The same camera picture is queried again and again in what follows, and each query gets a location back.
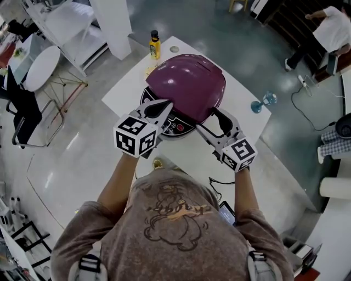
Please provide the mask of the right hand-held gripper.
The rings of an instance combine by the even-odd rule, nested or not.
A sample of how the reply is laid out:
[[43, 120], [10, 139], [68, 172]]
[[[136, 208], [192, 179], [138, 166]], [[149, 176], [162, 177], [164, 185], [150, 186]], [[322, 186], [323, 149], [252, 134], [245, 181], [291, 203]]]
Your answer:
[[217, 117], [224, 137], [219, 138], [202, 124], [196, 125], [197, 132], [214, 146], [214, 154], [222, 164], [234, 172], [248, 168], [257, 156], [257, 150], [240, 129], [238, 120], [222, 108], [213, 107], [212, 114]]

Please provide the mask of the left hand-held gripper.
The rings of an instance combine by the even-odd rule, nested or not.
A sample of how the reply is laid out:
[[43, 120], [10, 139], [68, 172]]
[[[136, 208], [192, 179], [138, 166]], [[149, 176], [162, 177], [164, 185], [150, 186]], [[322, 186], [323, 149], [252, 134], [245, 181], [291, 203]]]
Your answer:
[[159, 99], [145, 102], [124, 114], [114, 126], [115, 148], [135, 158], [147, 158], [147, 154], [157, 146], [160, 134], [173, 134], [172, 108], [170, 100]]

